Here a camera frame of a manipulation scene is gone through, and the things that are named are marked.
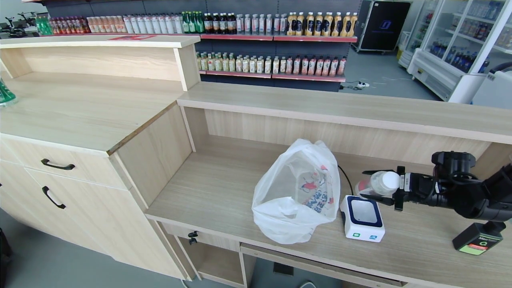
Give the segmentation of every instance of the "white bottle cap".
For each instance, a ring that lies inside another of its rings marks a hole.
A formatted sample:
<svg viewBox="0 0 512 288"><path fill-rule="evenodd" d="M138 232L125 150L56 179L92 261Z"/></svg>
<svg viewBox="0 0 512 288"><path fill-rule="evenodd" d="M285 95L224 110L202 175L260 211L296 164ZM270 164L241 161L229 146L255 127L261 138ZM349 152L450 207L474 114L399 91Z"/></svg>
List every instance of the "white bottle cap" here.
<svg viewBox="0 0 512 288"><path fill-rule="evenodd" d="M386 189L398 189L398 187L400 187L400 175L392 171L387 171L382 175L382 183Z"/></svg>

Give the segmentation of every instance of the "drawer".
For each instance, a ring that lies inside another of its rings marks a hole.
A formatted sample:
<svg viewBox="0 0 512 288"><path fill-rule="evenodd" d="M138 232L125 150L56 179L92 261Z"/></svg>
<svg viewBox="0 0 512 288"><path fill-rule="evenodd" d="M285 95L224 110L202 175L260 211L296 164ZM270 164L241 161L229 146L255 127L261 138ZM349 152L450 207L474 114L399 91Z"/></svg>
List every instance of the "drawer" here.
<svg viewBox="0 0 512 288"><path fill-rule="evenodd" d="M240 251L243 254L262 258L265 260L281 263L284 265L292 266L298 269L311 271L321 275L329 276L332 278L340 279L346 282L355 283L364 287L372 288L400 288L406 283L382 278L375 275L361 273L354 270L344 269L336 266L332 266L325 263L316 262L313 260L249 245L242 243L240 245Z"/></svg>
<svg viewBox="0 0 512 288"><path fill-rule="evenodd" d="M26 167L126 189L106 153L105 157L101 157L53 147L51 146L54 145L52 143L40 145L23 140L7 139L5 137L3 137L2 141L7 144Z"/></svg>
<svg viewBox="0 0 512 288"><path fill-rule="evenodd" d="M183 228L183 227L168 224L168 223L162 223L162 225L163 225L165 231L167 231L167 233L176 235L178 237L187 238L187 239L189 239L188 234L190 232L197 231L194 229ZM195 237L195 239L197 240L197 242L200 242L200 243L209 244L212 246L228 249L231 251L236 251L236 252L240 251L240 242L231 240L231 239L227 239L224 237L220 237L217 235L212 235L209 233L197 231L197 237Z"/></svg>

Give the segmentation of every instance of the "counter top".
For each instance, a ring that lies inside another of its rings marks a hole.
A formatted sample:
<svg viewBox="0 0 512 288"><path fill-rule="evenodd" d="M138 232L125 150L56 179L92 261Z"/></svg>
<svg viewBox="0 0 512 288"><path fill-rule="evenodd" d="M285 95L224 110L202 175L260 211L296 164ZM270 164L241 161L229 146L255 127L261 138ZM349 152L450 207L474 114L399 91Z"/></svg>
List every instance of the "counter top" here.
<svg viewBox="0 0 512 288"><path fill-rule="evenodd" d="M33 72L5 79L18 103L2 108L0 132L112 154L183 94L179 81Z"/></svg>
<svg viewBox="0 0 512 288"><path fill-rule="evenodd" d="M178 104L512 144L510 110L441 101L199 83Z"/></svg>
<svg viewBox="0 0 512 288"><path fill-rule="evenodd" d="M118 39L128 36L138 39ZM199 42L199 36L142 36L142 35L79 35L79 36L49 36L27 37L0 40L0 49L32 48L32 47L157 47L183 48Z"/></svg>

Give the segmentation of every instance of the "wall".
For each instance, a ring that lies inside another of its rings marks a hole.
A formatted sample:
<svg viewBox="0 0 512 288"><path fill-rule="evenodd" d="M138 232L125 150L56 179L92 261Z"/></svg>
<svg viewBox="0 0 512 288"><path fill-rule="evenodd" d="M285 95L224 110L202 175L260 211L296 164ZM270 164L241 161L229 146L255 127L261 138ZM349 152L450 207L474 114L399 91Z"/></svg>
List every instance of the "wall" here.
<svg viewBox="0 0 512 288"><path fill-rule="evenodd" d="M45 6L39 3L22 3L22 0L0 0L0 23L8 23L5 17L15 17L18 20L21 16L17 15L21 12L47 12Z"/></svg>

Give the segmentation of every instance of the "logo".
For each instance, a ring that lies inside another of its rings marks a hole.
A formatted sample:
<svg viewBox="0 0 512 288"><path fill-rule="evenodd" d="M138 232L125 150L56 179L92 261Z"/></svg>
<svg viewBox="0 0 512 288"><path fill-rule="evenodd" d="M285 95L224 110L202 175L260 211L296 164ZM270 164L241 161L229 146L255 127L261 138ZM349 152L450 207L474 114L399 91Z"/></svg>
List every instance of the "logo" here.
<svg viewBox="0 0 512 288"><path fill-rule="evenodd" d="M391 20L384 20L380 23L379 28L383 30L388 30L391 27Z"/></svg>

